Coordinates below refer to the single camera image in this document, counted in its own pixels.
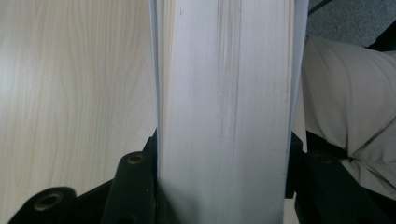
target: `screw hole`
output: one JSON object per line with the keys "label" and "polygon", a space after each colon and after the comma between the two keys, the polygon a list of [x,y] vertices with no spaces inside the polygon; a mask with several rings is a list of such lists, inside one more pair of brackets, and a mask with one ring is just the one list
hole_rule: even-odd
{"label": "screw hole", "polygon": [[40,198],[34,205],[34,209],[38,212],[43,212],[51,209],[61,202],[64,195],[61,192],[53,192]]}
{"label": "screw hole", "polygon": [[315,154],[314,158],[323,164],[331,164],[332,163],[332,158],[325,156],[325,155]]}
{"label": "screw hole", "polygon": [[142,162],[145,159],[145,157],[143,155],[134,155],[131,156],[130,158],[128,158],[128,162],[130,164],[138,164],[140,162]]}
{"label": "screw hole", "polygon": [[136,224],[136,223],[137,223],[136,216],[131,214],[121,217],[118,221],[118,224]]}

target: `wood grain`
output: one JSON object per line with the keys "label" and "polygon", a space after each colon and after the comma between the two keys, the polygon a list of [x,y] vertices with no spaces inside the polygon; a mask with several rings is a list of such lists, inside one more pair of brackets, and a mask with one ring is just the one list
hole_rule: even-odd
{"label": "wood grain", "polygon": [[163,6],[159,180],[181,223],[281,223],[293,1]]}
{"label": "wood grain", "polygon": [[156,127],[148,1],[0,0],[0,222],[82,193]]}

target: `black plastic part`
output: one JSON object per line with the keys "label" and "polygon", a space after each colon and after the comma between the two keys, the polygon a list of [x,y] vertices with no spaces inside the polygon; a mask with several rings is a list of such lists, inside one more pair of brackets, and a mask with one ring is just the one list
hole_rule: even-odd
{"label": "black plastic part", "polygon": [[365,189],[378,207],[385,213],[392,223],[396,223],[396,201],[382,196],[374,191]]}
{"label": "black plastic part", "polygon": [[[300,138],[297,137],[294,133],[291,133],[291,141],[290,141],[290,150],[289,150],[289,164],[288,167],[291,167],[291,162],[293,157],[295,157],[295,153],[303,151],[303,141],[300,140]],[[293,172],[291,172],[291,169],[288,169],[288,177],[286,179],[286,193],[285,193],[285,198],[287,199],[292,199],[294,195],[294,190],[295,186],[293,186],[294,183],[291,182],[291,175],[293,175]]]}
{"label": "black plastic part", "polygon": [[322,151],[331,154],[337,159],[350,159],[344,149],[328,143],[323,138],[311,132],[306,132],[306,142],[308,152]]}
{"label": "black plastic part", "polygon": [[101,223],[155,223],[155,164],[157,146],[150,138],[143,151],[122,157]]}
{"label": "black plastic part", "polygon": [[377,51],[396,50],[396,21],[393,22],[374,42],[367,47]]}
{"label": "black plastic part", "polygon": [[391,223],[335,157],[318,151],[290,154],[300,223]]}
{"label": "black plastic part", "polygon": [[70,188],[45,189],[30,198],[9,224],[62,224],[70,223],[69,211],[76,193]]}
{"label": "black plastic part", "polygon": [[319,9],[323,8],[324,6],[326,6],[327,4],[329,4],[332,0],[323,0],[321,2],[319,2],[316,6],[312,7],[311,9],[309,9],[308,11],[308,16],[312,15],[312,13],[318,11]]}
{"label": "black plastic part", "polygon": [[73,210],[69,214],[69,219],[73,220],[72,223],[100,223],[112,182],[113,180],[109,180],[77,197]]}

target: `gray floor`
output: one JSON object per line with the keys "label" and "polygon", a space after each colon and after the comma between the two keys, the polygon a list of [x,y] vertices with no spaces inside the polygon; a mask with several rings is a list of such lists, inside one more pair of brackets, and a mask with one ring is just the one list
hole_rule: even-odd
{"label": "gray floor", "polygon": [[308,18],[306,32],[366,47],[395,20],[396,0],[333,0]]}

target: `beige trousers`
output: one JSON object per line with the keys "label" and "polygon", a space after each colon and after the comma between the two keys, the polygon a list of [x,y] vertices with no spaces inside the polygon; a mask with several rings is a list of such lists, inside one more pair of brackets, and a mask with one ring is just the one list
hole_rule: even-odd
{"label": "beige trousers", "polygon": [[302,82],[306,129],[344,148],[365,188],[396,200],[396,58],[309,36]]}

